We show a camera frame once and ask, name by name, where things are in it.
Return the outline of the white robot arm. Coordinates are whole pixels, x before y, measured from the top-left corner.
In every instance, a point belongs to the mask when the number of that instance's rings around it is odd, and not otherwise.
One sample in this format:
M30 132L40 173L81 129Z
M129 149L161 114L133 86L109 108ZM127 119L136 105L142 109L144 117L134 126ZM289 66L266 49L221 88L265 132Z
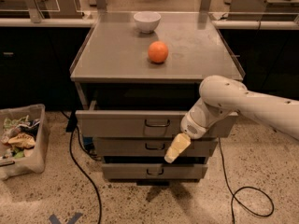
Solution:
M217 122L237 112L279 133L299 140L299 102L249 91L236 80L206 77L199 87L199 100L185 114L181 133L177 134L166 151L164 160L172 163L190 144L202 138Z

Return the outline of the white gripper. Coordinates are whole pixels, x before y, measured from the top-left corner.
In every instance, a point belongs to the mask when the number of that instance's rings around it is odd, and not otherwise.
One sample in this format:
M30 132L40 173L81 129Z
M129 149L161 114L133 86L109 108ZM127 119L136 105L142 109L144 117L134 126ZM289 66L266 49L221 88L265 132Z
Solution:
M184 133L176 135L169 149L166 151L164 159L172 163L190 144L191 139L200 139L209 129L209 115L199 110L189 111L180 123L180 129Z

